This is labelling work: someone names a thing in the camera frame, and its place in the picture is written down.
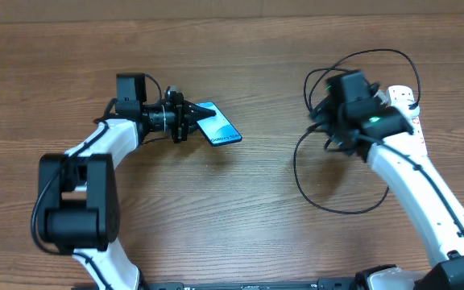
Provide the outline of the Samsung Galaxy smartphone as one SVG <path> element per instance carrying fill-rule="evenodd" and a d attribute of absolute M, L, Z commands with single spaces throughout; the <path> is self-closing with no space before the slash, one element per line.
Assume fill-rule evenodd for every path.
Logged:
<path fill-rule="evenodd" d="M 216 113 L 213 117 L 197 121 L 202 134 L 211 146 L 219 147 L 242 141 L 240 133 L 213 102 L 202 102 L 197 105 Z"/>

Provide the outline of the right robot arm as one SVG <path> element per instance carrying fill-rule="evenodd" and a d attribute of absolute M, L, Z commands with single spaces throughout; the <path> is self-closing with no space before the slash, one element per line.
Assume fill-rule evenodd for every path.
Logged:
<path fill-rule="evenodd" d="M 358 272 L 351 289 L 464 289 L 464 207 L 429 158 L 412 89 L 381 90 L 359 70 L 327 79 L 310 131 L 357 154 L 387 183 L 424 244 L 430 270 L 383 265 Z"/>

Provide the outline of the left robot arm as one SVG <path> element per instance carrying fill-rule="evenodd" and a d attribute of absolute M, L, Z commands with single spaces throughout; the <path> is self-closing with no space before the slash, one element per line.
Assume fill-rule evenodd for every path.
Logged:
<path fill-rule="evenodd" d="M 143 72 L 117 74 L 116 96 L 95 119 L 97 129 L 65 153 L 45 154 L 39 161 L 31 238 L 45 253 L 80 262 L 96 289 L 147 288 L 143 273 L 118 240 L 116 167 L 149 142 L 149 133 L 166 132 L 174 143 L 181 143 L 198 121 L 216 114 L 172 89 L 160 91 L 157 102 L 147 103 L 150 79 Z"/>

